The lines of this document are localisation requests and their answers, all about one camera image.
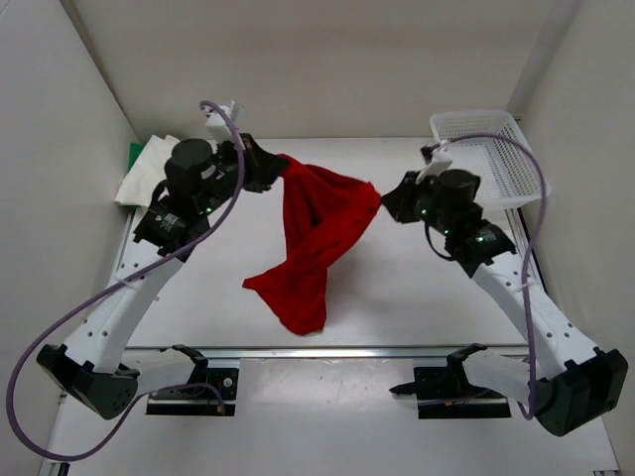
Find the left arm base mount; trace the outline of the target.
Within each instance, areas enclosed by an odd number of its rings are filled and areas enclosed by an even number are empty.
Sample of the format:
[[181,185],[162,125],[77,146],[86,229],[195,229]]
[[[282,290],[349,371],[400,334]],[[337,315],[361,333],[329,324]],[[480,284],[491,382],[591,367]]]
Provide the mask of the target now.
[[150,394],[146,414],[157,417],[234,417],[240,362],[208,358],[194,387],[167,388]]

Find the white t shirt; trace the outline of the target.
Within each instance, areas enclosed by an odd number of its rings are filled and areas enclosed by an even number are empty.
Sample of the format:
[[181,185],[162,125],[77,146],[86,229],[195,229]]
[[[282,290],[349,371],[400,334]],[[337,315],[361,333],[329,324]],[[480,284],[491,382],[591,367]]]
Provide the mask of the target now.
[[156,186],[166,178],[165,163],[179,141],[173,136],[160,138],[153,135],[144,145],[143,152],[132,170],[124,177],[114,202],[120,206],[147,208]]

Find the red t shirt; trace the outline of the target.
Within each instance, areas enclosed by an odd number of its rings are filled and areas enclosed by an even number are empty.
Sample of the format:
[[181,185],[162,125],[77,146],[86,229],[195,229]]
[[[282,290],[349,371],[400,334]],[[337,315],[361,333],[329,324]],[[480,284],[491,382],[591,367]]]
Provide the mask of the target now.
[[368,181],[285,156],[283,231],[285,260],[244,280],[279,321],[296,335],[323,330],[328,269],[362,237],[381,205]]

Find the green polo t shirt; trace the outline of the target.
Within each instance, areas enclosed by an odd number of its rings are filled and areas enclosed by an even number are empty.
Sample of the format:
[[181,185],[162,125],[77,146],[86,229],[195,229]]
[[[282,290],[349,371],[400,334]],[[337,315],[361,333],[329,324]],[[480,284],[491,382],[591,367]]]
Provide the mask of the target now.
[[138,143],[131,143],[130,144],[129,153],[128,153],[128,166],[127,166],[127,171],[128,172],[130,172],[132,170],[132,168],[134,167],[134,165],[137,162],[139,156],[143,152],[143,149],[144,149],[144,145],[143,144],[138,144]]

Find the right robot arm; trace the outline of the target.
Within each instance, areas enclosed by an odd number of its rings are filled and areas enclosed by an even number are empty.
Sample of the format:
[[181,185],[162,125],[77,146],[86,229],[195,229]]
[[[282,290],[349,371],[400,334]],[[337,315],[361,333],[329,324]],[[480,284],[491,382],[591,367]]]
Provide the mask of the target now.
[[519,360],[472,343],[450,353],[430,379],[400,384],[394,395],[416,395],[428,405],[469,401],[494,392],[515,401],[526,418],[564,436],[616,407],[628,371],[617,350],[603,351],[530,280],[529,253],[483,216],[476,202],[480,178],[452,167],[445,142],[421,150],[425,166],[406,173],[382,197],[398,223],[421,222],[444,237],[437,253],[457,264],[502,309],[528,345]]

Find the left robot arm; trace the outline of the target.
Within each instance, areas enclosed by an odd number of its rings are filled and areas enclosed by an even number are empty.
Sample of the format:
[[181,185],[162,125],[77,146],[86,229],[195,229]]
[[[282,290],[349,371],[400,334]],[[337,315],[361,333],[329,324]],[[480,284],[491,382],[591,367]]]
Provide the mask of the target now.
[[110,293],[63,344],[45,345],[37,356],[62,390],[104,419],[120,416],[148,393],[177,388],[196,397],[204,392],[207,360],[200,352],[173,345],[126,359],[128,341],[164,285],[218,228],[209,215],[230,210],[242,190],[269,190],[290,164],[228,126],[233,107],[204,101],[201,108],[212,139],[174,145]]

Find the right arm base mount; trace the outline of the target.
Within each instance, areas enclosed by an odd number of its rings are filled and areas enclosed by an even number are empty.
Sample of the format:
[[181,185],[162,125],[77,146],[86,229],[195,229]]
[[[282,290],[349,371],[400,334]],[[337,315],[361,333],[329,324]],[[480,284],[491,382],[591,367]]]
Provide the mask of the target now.
[[414,396],[418,419],[497,419],[509,418],[511,410],[505,397],[490,389],[475,387],[465,377],[464,361],[486,346],[470,344],[445,358],[445,365],[419,365],[412,382],[389,389],[395,397]]

